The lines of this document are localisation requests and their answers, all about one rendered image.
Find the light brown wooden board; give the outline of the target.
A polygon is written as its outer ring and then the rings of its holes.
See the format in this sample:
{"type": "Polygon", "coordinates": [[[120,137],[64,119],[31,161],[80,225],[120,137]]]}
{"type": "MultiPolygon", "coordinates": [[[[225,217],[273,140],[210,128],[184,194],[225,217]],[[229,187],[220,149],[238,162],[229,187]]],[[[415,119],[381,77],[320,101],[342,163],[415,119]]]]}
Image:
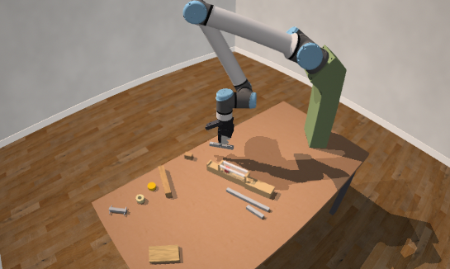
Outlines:
{"type": "Polygon", "coordinates": [[[180,262],[178,245],[149,246],[149,263],[180,262]]]}

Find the small wooden block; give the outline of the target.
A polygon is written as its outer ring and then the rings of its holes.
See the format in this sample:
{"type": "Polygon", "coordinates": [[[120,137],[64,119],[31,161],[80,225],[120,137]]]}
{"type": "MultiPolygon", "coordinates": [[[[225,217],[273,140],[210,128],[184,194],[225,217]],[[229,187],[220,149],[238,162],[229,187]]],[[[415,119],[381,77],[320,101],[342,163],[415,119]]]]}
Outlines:
{"type": "Polygon", "coordinates": [[[190,160],[192,160],[192,158],[193,158],[193,153],[186,152],[186,153],[184,154],[184,158],[185,158],[185,159],[190,159],[190,160]]]}

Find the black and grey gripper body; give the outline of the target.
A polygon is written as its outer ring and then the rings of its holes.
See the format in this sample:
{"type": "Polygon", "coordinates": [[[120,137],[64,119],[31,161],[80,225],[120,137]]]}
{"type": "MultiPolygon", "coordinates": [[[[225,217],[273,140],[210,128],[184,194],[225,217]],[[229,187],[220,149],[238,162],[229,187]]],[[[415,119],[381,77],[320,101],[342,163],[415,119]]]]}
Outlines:
{"type": "Polygon", "coordinates": [[[219,122],[223,123],[223,125],[218,126],[218,133],[220,131],[220,135],[224,135],[227,138],[231,138],[231,136],[234,132],[233,120],[234,120],[234,117],[232,117],[232,119],[228,120],[228,121],[218,120],[219,122]],[[232,126],[231,126],[231,124],[232,124],[232,126]]]}

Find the orange short cylinder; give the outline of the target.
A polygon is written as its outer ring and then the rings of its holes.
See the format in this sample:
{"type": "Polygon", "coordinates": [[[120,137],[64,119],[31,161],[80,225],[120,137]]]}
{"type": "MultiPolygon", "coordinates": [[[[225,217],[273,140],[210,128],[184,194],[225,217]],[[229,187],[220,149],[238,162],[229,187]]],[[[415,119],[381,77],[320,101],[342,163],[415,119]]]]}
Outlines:
{"type": "Polygon", "coordinates": [[[155,183],[150,182],[150,183],[148,184],[148,189],[149,189],[150,191],[155,190],[155,189],[156,189],[155,183]]]}

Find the cream roll of tape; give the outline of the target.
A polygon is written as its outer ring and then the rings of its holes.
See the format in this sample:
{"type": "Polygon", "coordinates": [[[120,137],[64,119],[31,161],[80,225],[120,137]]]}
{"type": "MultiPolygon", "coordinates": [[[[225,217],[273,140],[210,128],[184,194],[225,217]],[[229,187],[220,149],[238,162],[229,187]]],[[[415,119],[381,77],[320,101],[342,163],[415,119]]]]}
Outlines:
{"type": "Polygon", "coordinates": [[[144,196],[143,196],[143,195],[137,195],[135,199],[136,199],[136,201],[137,201],[139,204],[144,203],[144,196]]]}

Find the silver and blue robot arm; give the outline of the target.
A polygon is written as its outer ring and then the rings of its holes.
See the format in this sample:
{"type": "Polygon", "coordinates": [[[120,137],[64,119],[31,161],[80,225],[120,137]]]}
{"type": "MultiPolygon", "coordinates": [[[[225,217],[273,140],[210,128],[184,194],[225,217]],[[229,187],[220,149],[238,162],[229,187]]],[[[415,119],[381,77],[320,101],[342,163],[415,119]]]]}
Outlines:
{"type": "MultiPolygon", "coordinates": [[[[183,8],[183,16],[187,22],[201,28],[236,90],[233,92],[231,89],[224,88],[216,93],[218,120],[231,120],[233,109],[253,109],[257,103],[257,93],[253,92],[250,82],[220,31],[279,51],[286,59],[307,69],[306,72],[309,74],[318,73],[329,59],[328,51],[312,42],[297,27],[289,29],[287,34],[262,22],[215,7],[203,0],[191,0],[183,8]]],[[[223,125],[218,120],[207,123],[206,130],[223,125]]]]}

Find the light wooden batten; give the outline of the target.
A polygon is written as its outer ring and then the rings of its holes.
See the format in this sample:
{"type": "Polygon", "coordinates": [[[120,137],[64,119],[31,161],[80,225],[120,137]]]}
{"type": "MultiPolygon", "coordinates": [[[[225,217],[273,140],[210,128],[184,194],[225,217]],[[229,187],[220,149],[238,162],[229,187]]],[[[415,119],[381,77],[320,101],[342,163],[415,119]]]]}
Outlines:
{"type": "Polygon", "coordinates": [[[167,176],[166,176],[166,172],[165,172],[164,166],[159,166],[159,172],[161,173],[160,176],[161,176],[161,180],[162,180],[162,183],[163,183],[165,196],[166,197],[170,197],[170,196],[172,196],[172,192],[171,192],[169,184],[168,184],[168,179],[167,179],[167,176]]]}

